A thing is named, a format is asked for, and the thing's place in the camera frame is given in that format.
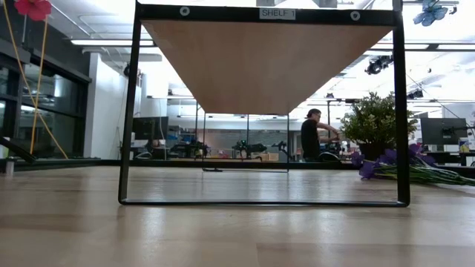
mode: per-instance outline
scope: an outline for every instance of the computer monitor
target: computer monitor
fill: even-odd
[[[134,118],[132,131],[135,133],[135,140],[166,139],[168,134],[168,117]]]
[[[460,138],[468,137],[465,119],[421,119],[424,145],[458,145]]]

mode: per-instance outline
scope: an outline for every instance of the potted plant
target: potted plant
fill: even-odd
[[[370,93],[359,102],[352,104],[352,113],[341,120],[341,131],[346,138],[359,145],[365,159],[375,160],[385,149],[396,148],[396,112],[394,95],[381,98]],[[407,124],[407,135],[416,130],[415,119]]]

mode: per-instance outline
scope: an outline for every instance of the person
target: person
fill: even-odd
[[[321,111],[313,108],[307,114],[307,120],[302,123],[301,141],[304,150],[304,159],[306,162],[318,161],[320,155],[320,141],[328,143],[339,139],[339,132],[330,125],[320,122]],[[335,133],[335,137],[318,137],[318,128],[323,128]]]

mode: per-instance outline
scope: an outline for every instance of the pink flower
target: pink flower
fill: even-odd
[[[51,3],[47,0],[18,0],[15,7],[18,13],[28,15],[34,21],[45,20],[51,14]]]

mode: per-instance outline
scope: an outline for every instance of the green plant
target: green plant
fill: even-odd
[[[341,120],[341,131],[346,138],[358,144],[385,144],[387,148],[396,146],[396,112],[394,95],[381,98],[370,93],[360,102],[351,106],[353,113],[345,114]],[[413,114],[408,111],[407,117]],[[407,124],[407,134],[416,130],[415,119]]]

